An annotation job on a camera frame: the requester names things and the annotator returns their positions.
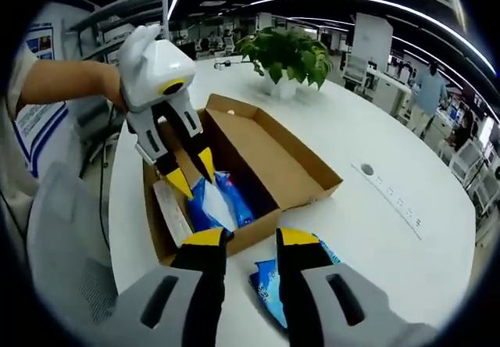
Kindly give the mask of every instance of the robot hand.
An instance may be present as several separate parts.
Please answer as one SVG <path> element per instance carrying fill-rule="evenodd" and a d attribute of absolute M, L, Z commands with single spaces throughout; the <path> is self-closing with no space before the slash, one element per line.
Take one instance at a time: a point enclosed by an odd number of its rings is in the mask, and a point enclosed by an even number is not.
<path fill-rule="evenodd" d="M 175 155 L 159 135 L 158 120 L 169 121 L 199 173 L 212 182 L 212 152 L 189 101 L 195 63 L 168 40 L 156 40 L 159 32 L 159 25 L 140 26 L 119 50 L 121 92 L 129 109 L 126 118 L 137 134 L 136 149 L 146 163 L 156 165 L 169 183 L 192 198 Z"/>

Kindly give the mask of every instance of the person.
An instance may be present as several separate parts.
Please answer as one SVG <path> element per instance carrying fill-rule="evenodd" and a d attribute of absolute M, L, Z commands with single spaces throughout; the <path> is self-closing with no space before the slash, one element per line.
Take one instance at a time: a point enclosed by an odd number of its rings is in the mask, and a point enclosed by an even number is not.
<path fill-rule="evenodd" d="M 477 133 L 477 125 L 474 123 L 473 114 L 467 110 L 463 114 L 462 125 L 453 130 L 447 138 L 439 141 L 437 144 L 438 155 L 449 163 L 453 154 L 458 152 L 469 138 Z"/>
<path fill-rule="evenodd" d="M 0 97 L 0 213 L 11 242 L 26 263 L 23 237 L 37 181 L 28 172 L 13 130 L 25 105 L 43 105 L 89 95 L 103 95 L 126 112 L 120 74 L 110 64 L 94 61 L 38 59 L 22 46 L 14 59 L 7 91 Z"/>
<path fill-rule="evenodd" d="M 441 98 L 447 97 L 447 92 L 446 83 L 438 72 L 437 63 L 431 63 L 429 70 L 420 71 L 416 75 L 415 84 L 420 90 L 414 96 L 415 104 L 407 127 L 420 137 L 438 109 Z"/>

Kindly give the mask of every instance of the open cardboard box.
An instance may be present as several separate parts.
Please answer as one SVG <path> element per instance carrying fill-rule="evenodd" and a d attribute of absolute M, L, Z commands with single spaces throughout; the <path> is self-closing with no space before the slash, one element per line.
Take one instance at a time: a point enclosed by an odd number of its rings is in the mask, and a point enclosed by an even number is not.
<path fill-rule="evenodd" d="M 326 198 L 342 179 L 314 152 L 263 110 L 244 102 L 210 95 L 198 111 L 216 170 L 229 171 L 255 222 L 237 229 L 227 245 L 231 256 L 274 234 L 282 211 Z M 160 124 L 190 186 L 200 173 L 181 148 L 167 122 Z M 152 185 L 153 166 L 144 163 L 146 212 L 156 255 L 170 264 L 177 247 L 170 236 Z M 176 191 L 180 210 L 191 224 L 185 196 Z"/>

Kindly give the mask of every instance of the ceiling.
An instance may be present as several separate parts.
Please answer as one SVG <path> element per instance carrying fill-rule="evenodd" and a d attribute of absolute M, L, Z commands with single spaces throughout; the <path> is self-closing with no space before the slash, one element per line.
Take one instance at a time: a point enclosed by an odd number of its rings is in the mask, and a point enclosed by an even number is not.
<path fill-rule="evenodd" d="M 89 0 L 98 5 L 106 5 L 115 0 Z M 215 7 L 201 7 L 206 1 L 225 1 L 226 3 Z M 355 13 L 368 13 L 385 17 L 394 28 L 394 35 L 425 49 L 429 53 L 447 63 L 451 68 L 465 77 L 495 108 L 500 112 L 500 84 L 498 78 L 488 67 L 464 44 L 451 36 L 446 31 L 419 18 L 412 13 L 396 9 L 380 3 L 365 2 L 360 0 L 283 0 L 276 2 L 239 7 L 258 0 L 179 0 L 172 21 L 178 20 L 203 20 L 216 16 L 219 12 L 235 9 L 230 14 L 251 16 L 257 12 L 269 12 L 281 16 L 305 16 L 340 20 L 353 23 Z M 441 21 L 448 27 L 460 33 L 471 42 L 500 72 L 500 63 L 495 64 L 494 54 L 498 54 L 498 46 L 493 42 L 492 28 L 495 23 L 488 19 L 486 12 L 491 10 L 485 0 L 460 0 L 466 11 L 464 19 L 460 19 L 455 12 L 446 5 L 436 0 L 386 0 L 413 8 Z M 203 16 L 190 16 L 193 13 L 203 13 Z M 393 41 L 394 47 L 402 51 L 409 51 L 426 60 L 431 57 L 399 41 Z M 451 71 L 446 72 L 457 80 L 462 81 Z"/>

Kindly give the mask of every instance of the blue packet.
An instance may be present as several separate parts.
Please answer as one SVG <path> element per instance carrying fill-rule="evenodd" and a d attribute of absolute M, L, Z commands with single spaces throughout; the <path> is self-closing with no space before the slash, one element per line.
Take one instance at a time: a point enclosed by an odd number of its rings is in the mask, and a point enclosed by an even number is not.
<path fill-rule="evenodd" d="M 341 262 L 321 239 L 320 244 L 333 264 Z M 258 270 L 250 276 L 250 283 L 267 310 L 281 327 L 286 329 L 288 327 L 287 320 L 284 317 L 283 303 L 280 301 L 280 275 L 277 269 L 277 259 L 268 259 L 255 264 Z"/>
<path fill-rule="evenodd" d="M 252 211 L 246 205 L 238 189 L 230 181 L 229 173 L 215 173 L 216 186 L 227 204 L 230 216 L 236 224 L 236 227 L 243 227 L 255 220 Z M 193 187 L 193 199 L 187 200 L 187 211 L 189 212 L 191 222 L 195 232 L 208 230 L 211 228 L 226 228 L 232 231 L 233 228 L 223 226 L 216 218 L 208 214 L 203 208 L 205 201 L 206 179 L 202 177 Z"/>

